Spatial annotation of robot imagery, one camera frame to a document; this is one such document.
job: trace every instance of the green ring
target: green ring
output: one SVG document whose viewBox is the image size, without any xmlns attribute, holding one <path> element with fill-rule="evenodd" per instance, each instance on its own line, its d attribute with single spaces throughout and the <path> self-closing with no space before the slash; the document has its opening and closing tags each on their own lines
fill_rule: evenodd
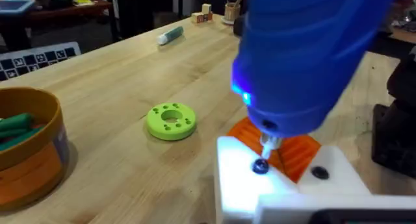
<svg viewBox="0 0 416 224">
<path fill-rule="evenodd" d="M 176 122 L 165 120 L 176 118 Z M 180 140 L 190 136 L 196 128 L 195 112 L 181 103 L 162 103 L 154 106 L 147 115 L 150 134 L 161 140 Z"/>
</svg>

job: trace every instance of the glue stick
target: glue stick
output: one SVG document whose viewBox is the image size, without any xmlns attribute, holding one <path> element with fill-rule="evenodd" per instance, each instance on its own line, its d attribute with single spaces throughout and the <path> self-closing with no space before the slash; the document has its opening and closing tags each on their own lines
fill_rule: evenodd
<svg viewBox="0 0 416 224">
<path fill-rule="evenodd" d="M 183 34 L 183 27 L 182 26 L 176 27 L 176 28 L 160 35 L 157 38 L 157 43 L 159 45 L 167 44 L 167 43 L 175 40 L 176 38 L 180 37 L 182 34 Z"/>
</svg>

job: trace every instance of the orange plastic piece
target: orange plastic piece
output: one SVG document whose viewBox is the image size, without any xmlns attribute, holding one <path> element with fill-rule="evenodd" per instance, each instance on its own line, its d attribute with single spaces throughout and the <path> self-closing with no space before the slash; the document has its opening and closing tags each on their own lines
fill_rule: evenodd
<svg viewBox="0 0 416 224">
<path fill-rule="evenodd" d="M 263 150 L 259 141 L 261 132 L 248 117 L 235 124 L 227 135 L 236 137 L 261 155 Z M 320 144 L 308 135 L 285 138 L 280 149 L 273 150 L 267 162 L 286 174 L 293 182 L 298 182 L 319 148 Z"/>
</svg>

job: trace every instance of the black screw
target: black screw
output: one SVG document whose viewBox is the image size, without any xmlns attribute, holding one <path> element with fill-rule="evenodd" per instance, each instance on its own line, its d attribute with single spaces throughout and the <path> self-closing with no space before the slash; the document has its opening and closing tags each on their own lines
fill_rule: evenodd
<svg viewBox="0 0 416 224">
<path fill-rule="evenodd" d="M 316 178 L 322 179 L 322 180 L 327 180 L 330 177 L 330 174 L 328 173 L 328 171 L 322 166 L 312 167 L 311 173 Z"/>
<path fill-rule="evenodd" d="M 268 163 L 265 159 L 259 158 L 256 161 L 254 161 L 253 164 L 253 172 L 259 175 L 263 175 L 267 173 L 269 169 Z"/>
</svg>

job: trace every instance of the drill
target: drill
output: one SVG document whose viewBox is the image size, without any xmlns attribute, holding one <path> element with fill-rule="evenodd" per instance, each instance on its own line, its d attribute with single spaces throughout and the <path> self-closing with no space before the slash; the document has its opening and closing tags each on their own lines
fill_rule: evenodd
<svg viewBox="0 0 416 224">
<path fill-rule="evenodd" d="M 248 1 L 231 89 L 263 133 L 263 158 L 322 124 L 391 1 Z"/>
</svg>

